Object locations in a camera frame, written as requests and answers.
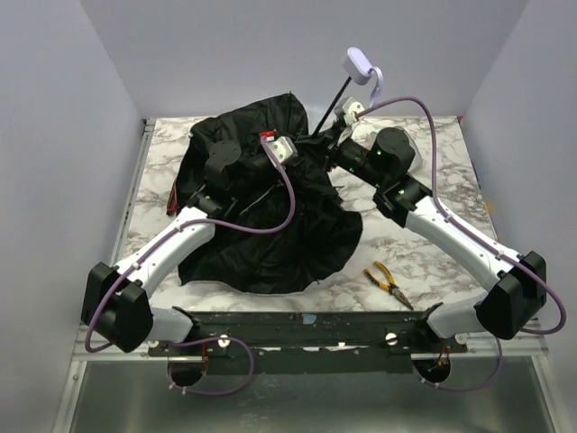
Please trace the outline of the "lavender umbrella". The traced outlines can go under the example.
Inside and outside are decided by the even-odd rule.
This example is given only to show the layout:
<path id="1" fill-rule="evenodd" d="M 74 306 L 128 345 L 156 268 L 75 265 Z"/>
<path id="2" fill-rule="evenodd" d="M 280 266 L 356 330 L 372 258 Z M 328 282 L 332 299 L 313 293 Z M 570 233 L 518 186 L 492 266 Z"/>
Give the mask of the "lavender umbrella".
<path id="1" fill-rule="evenodd" d="M 173 185 L 178 215 L 198 205 L 209 217 L 267 228 L 289 214 L 289 193 L 279 172 L 264 180 L 244 176 L 243 156 L 261 148 L 274 131 L 295 144 L 298 157 L 282 166 L 294 190 L 294 216 L 275 234 L 252 235 L 218 226 L 215 237 L 179 264 L 182 283 L 216 281 L 257 294 L 304 290 L 342 270 L 362 235 L 362 217 L 343 207 L 325 168 L 325 149 L 338 127 L 308 132 L 307 111 L 286 92 L 193 124 Z"/>

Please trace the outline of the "beige umbrella case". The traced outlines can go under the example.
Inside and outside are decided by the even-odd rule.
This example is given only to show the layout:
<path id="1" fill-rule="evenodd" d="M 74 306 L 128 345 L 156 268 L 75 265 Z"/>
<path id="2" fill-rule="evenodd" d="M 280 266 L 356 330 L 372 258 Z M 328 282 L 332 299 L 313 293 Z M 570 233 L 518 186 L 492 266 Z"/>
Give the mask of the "beige umbrella case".
<path id="1" fill-rule="evenodd" d="M 371 153 L 387 161 L 387 167 L 403 168 L 415 173 L 423 165 L 423 158 L 413 138 L 401 127 L 386 127 L 370 133 Z"/>

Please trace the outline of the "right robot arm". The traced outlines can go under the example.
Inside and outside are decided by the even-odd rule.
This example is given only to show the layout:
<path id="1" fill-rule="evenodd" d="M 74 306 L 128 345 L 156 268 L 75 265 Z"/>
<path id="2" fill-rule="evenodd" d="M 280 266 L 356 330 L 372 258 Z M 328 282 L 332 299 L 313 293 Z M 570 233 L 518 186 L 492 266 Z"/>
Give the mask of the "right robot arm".
<path id="1" fill-rule="evenodd" d="M 328 145 L 325 165 L 348 170 L 372 185 L 373 201 L 387 219 L 441 248 L 481 286 L 485 294 L 441 304 L 426 314 L 426 323 L 440 339 L 487 331 L 510 340 L 545 305 L 546 292 L 535 278 L 546 277 L 545 259 L 488 238 L 445 206 L 408 169 L 415 158 L 410 137 L 400 127 L 381 129 L 370 149 L 352 138 L 345 127 Z"/>

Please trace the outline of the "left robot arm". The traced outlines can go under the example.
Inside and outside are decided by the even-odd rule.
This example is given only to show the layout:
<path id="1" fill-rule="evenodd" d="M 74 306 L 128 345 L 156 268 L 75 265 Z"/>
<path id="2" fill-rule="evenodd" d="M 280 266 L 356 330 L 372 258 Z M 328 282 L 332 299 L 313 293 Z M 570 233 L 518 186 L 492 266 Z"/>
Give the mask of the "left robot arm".
<path id="1" fill-rule="evenodd" d="M 150 297 L 160 283 L 187 256 L 212 241 L 218 226 L 252 235 L 275 234 L 287 226 L 295 212 L 294 190 L 279 156 L 265 141 L 261 148 L 265 163 L 279 172 L 288 189 L 287 218 L 273 227 L 256 228 L 210 218 L 198 205 L 186 206 L 136 253 L 112 266 L 95 265 L 88 275 L 81 318 L 87 325 L 84 348 L 88 353 L 111 346 L 131 353 L 148 341 L 183 345 L 193 329 L 193 319 L 174 308 L 151 306 Z"/>

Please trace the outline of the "red black utility knife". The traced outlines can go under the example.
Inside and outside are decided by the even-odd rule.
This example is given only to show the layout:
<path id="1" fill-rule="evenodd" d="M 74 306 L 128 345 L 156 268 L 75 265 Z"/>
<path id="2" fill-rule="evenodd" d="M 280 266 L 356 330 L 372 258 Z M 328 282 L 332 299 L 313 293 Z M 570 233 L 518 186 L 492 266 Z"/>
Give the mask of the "red black utility knife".
<path id="1" fill-rule="evenodd" d="M 178 200 L 177 200 L 176 186 L 172 185 L 172 188 L 171 188 L 170 194 L 169 194 L 169 200 L 168 200 L 167 206 L 166 206 L 166 214 L 168 216 L 173 216 L 173 215 L 178 213 L 178 210 L 179 210 L 179 205 L 178 205 Z"/>

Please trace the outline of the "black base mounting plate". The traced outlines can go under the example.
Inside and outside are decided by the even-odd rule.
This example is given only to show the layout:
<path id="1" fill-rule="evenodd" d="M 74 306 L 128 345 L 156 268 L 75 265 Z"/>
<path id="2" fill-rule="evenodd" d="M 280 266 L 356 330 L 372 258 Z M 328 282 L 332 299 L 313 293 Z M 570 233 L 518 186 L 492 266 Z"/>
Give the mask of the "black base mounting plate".
<path id="1" fill-rule="evenodd" d="M 179 372 L 211 374 L 411 373 L 412 355 L 431 358 L 455 339 L 426 330 L 421 312 L 196 312 L 189 337 L 204 345 L 161 343 L 149 350 Z"/>

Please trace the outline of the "yellow handled pliers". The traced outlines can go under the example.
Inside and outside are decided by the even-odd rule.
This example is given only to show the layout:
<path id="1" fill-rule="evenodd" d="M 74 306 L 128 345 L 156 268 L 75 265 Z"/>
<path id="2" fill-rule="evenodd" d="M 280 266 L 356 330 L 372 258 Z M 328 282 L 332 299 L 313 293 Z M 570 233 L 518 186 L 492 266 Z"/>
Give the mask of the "yellow handled pliers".
<path id="1" fill-rule="evenodd" d="M 379 280 L 378 278 L 376 278 L 371 273 L 371 270 L 368 268 L 365 268 L 363 270 L 363 274 L 365 275 L 365 277 L 373 285 L 375 285 L 376 287 L 378 287 L 382 290 L 385 290 L 390 296 L 392 296 L 397 301 L 399 301 L 403 306 L 405 306 L 409 310 L 413 311 L 414 307 L 412 306 L 412 304 L 410 303 L 408 298 L 405 296 L 405 294 L 400 290 L 399 286 L 396 284 L 396 282 L 395 282 L 391 272 L 389 271 L 389 269 L 383 263 L 381 263 L 379 261 L 374 261 L 373 266 L 376 267 L 377 269 L 379 269 L 383 273 L 384 278 L 386 280 L 385 281 Z"/>

